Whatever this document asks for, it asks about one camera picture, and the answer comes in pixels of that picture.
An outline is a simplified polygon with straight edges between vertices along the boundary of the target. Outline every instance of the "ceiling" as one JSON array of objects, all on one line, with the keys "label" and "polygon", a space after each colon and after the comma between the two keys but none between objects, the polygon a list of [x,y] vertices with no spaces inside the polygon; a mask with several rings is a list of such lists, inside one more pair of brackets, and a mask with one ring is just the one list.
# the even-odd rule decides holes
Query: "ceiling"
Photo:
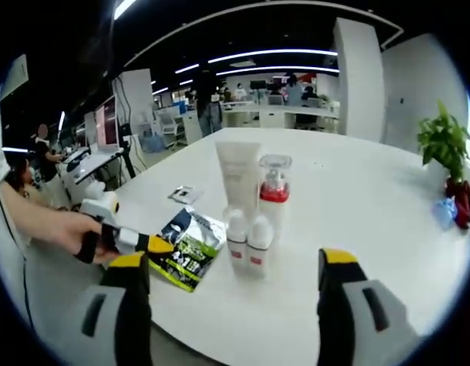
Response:
[{"label": "ceiling", "polygon": [[[334,22],[339,16],[375,26],[379,42],[396,32],[380,21],[344,10],[314,5],[265,6],[224,14],[189,27],[155,45],[125,68],[136,54],[183,24],[255,2],[136,0],[114,22],[111,52],[106,40],[112,2],[58,2],[60,4],[47,4],[47,11],[38,8],[35,2],[20,2],[20,11],[17,11],[16,3],[6,2],[5,10],[13,16],[2,46],[13,57],[27,54],[30,81],[2,103],[4,124],[10,124],[6,139],[14,144],[30,136],[39,123],[56,124],[62,111],[70,116],[75,110],[75,115],[80,117],[87,109],[101,103],[110,92],[106,82],[81,106],[98,86],[105,64],[108,64],[110,76],[124,69],[150,68],[152,78],[157,81],[155,87],[175,88],[192,76],[190,72],[176,75],[175,70],[215,57],[273,48],[330,50]],[[396,42],[427,30],[426,19],[417,21],[415,12],[406,11],[402,6],[390,7],[377,0],[337,3],[364,11],[372,9],[373,14],[403,27],[404,34]],[[257,66],[323,66],[327,62],[325,56],[318,55],[276,54],[252,59]],[[229,64],[242,60],[216,63],[213,69],[233,69]]]}]

